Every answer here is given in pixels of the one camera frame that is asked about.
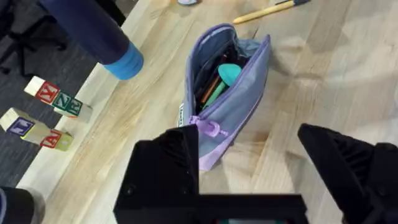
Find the purple pencil case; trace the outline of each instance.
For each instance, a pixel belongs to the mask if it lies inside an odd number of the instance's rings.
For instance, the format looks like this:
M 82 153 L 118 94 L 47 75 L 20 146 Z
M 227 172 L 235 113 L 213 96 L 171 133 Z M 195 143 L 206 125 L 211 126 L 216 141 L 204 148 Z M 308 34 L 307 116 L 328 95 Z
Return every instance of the purple pencil case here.
M 232 47 L 247 58 L 234 83 L 209 106 L 198 112 L 195 93 L 209 79 L 206 71 Z M 239 40 L 234 27 L 220 24 L 196 42 L 187 61 L 185 96 L 178 125 L 196 124 L 199 130 L 199 167 L 210 170 L 246 124 L 262 98 L 267 80 L 270 37 L 259 43 Z

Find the office chair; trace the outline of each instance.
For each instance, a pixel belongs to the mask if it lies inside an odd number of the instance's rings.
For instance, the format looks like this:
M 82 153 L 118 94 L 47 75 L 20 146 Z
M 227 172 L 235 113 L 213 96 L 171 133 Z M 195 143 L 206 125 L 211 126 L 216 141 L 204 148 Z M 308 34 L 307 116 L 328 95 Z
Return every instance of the office chair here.
M 12 44 L 0 56 L 0 65 L 4 63 L 12 53 L 16 52 L 18 56 L 18 66 L 20 75 L 25 78 L 31 78 L 34 74 L 25 74 L 25 49 L 35 52 L 37 49 L 32 44 L 50 44 L 57 47 L 58 50 L 65 50 L 66 45 L 54 38 L 32 37 L 32 35 L 46 22 L 56 23 L 52 16 L 41 17 L 32 24 L 23 33 L 13 32 L 11 27 L 14 23 L 14 3 L 12 0 L 0 0 L 0 40 L 8 36 Z M 0 66 L 0 72 L 8 74 L 10 68 Z

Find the wooden tabletop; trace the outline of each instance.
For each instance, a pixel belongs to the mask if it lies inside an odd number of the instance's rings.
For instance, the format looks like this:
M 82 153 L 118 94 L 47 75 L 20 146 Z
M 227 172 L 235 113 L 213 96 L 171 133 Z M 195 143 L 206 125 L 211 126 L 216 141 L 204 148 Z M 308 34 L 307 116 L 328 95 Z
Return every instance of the wooden tabletop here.
M 44 223 L 116 223 L 112 209 L 133 145 L 177 123 L 185 62 L 211 26 L 275 4 L 267 0 L 141 0 L 123 25 L 144 54 L 142 71 L 117 81 L 97 65 L 77 94 L 90 123 L 62 118 L 75 140 L 68 152 L 43 148 L 19 187 L 46 199 Z M 318 124 L 375 143 L 398 144 L 398 1 L 313 0 L 236 26 L 240 38 L 271 35 L 264 97 L 211 171 L 202 193 L 300 192 L 311 223 L 341 212 L 297 138 Z

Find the water bottle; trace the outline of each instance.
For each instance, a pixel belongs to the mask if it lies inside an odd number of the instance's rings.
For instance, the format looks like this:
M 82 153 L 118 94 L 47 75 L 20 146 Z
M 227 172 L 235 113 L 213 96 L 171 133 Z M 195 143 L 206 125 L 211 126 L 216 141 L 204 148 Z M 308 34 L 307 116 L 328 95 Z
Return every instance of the water bottle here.
M 94 0 L 41 0 L 41 3 L 113 75 L 126 80 L 141 70 L 144 58 L 140 51 Z

